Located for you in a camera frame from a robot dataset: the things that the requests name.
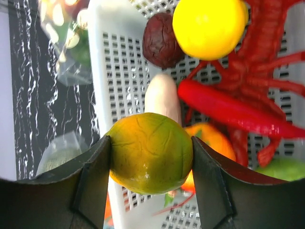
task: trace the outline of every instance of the red pepper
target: red pepper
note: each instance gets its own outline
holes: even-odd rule
[[[305,129],[193,80],[181,81],[178,96],[190,108],[231,127],[273,138],[305,138]]]

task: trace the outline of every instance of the transparent plastic bag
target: transparent plastic bag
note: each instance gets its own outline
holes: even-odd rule
[[[84,138],[74,131],[55,138],[42,154],[36,177],[61,166],[88,149]]]
[[[38,0],[41,27],[58,58],[57,79],[66,86],[92,83],[88,41],[89,0]]]

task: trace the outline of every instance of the white wall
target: white wall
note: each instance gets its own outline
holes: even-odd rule
[[[0,6],[0,177],[16,180],[9,14]]]

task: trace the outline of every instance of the white plastic basket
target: white plastic basket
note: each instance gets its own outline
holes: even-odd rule
[[[89,42],[96,112],[100,133],[103,136],[114,122],[125,116],[144,112],[144,96],[153,76],[161,69],[149,64],[142,56],[142,36],[148,18],[157,12],[173,12],[178,0],[91,0],[89,15]],[[280,55],[305,49],[305,4],[292,7],[285,23],[285,35]],[[199,60],[185,57],[173,69],[165,72],[178,82],[185,78]],[[227,65],[226,58],[222,63]],[[292,64],[274,71],[275,78],[305,83],[305,64]],[[220,80],[210,65],[197,74],[202,83]],[[305,126],[305,103],[292,93],[270,90],[270,98],[281,106],[287,120]],[[204,121],[201,114],[192,122]],[[250,166],[255,167],[256,152],[268,140],[249,135]],[[293,156],[305,159],[302,141],[282,141],[276,156]],[[196,197],[189,204],[155,217],[152,214],[164,206],[164,195],[142,196],[132,193],[109,179],[109,195],[115,229],[199,229],[201,223]],[[180,196],[175,202],[184,200]]]

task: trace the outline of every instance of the black marble surface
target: black marble surface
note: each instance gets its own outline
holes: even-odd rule
[[[41,29],[36,0],[9,2],[17,179],[32,178],[57,136],[75,131],[99,138],[93,85],[57,81],[54,47]]]

